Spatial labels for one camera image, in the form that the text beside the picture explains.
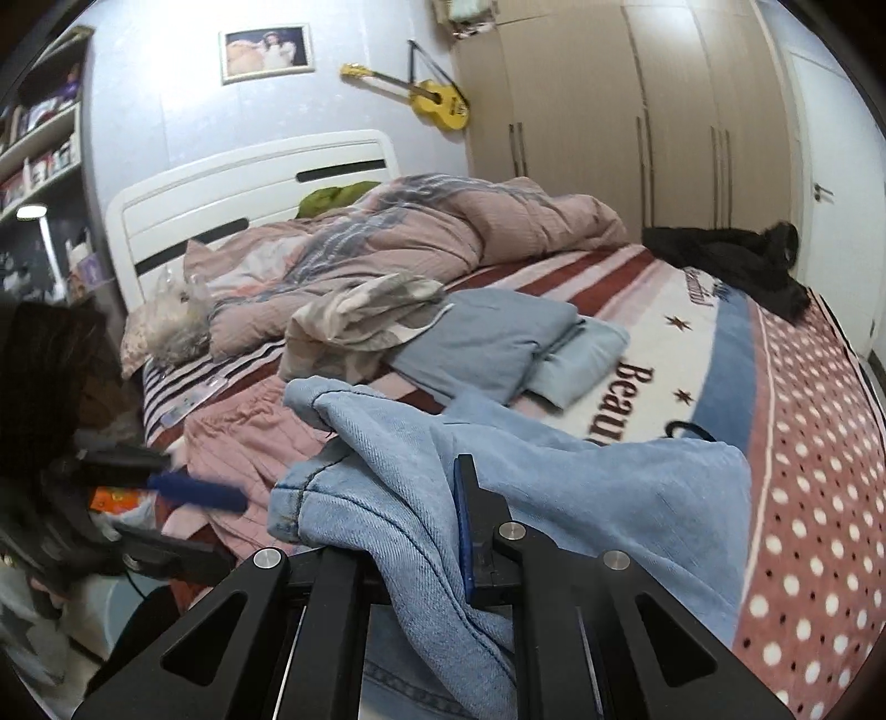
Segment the triangular cutout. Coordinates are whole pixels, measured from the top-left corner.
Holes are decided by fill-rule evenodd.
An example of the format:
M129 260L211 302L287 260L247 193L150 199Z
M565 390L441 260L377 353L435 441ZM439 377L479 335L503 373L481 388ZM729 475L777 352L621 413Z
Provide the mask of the triangular cutout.
M638 595L636 602L664 681L669 687L680 687L717 669L717 661L651 595Z
M246 594L235 592L176 643L163 656L160 666L196 685L211 685L244 607Z

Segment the white headboard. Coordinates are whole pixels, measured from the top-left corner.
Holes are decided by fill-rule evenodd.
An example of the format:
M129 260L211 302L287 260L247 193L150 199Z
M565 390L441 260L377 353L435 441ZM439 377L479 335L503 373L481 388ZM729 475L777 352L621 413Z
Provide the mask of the white headboard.
M105 214L127 309L153 295L163 268L181 273L189 239L217 247L247 227L293 218L314 190L399 174L391 139L355 130L238 148L135 184Z

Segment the silver bolt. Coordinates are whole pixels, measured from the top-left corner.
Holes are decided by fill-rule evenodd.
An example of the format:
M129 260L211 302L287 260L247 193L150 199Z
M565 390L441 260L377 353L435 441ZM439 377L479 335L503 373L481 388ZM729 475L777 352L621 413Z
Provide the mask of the silver bolt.
M283 554L273 547L262 548L253 555L253 562L256 567L260 567L262 570L270 570L279 565L282 559Z
M123 565L136 573L142 569L142 563L132 557L128 552L123 553Z
M504 522L499 526L499 535L505 540L522 540L526 537L526 528L519 522Z
M603 554L603 563L610 570L627 570L631 564L631 559L626 552L620 550L609 550Z

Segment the guitar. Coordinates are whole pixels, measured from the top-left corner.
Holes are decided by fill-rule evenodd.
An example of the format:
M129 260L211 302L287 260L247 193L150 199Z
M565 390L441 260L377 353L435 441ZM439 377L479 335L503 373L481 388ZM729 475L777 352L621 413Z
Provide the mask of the guitar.
M408 90L409 103L416 115L429 115L441 130L461 130L468 124L468 106L453 85L440 85L433 80L418 84L406 82L354 63L343 65L340 74L342 77L374 77Z

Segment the plastic bag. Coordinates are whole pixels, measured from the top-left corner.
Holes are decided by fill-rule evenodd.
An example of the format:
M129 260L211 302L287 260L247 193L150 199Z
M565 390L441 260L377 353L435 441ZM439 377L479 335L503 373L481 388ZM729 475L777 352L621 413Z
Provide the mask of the plastic bag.
M196 276L176 278L166 268L147 312L148 352L161 367L196 360L209 349L209 312L213 307L206 283Z

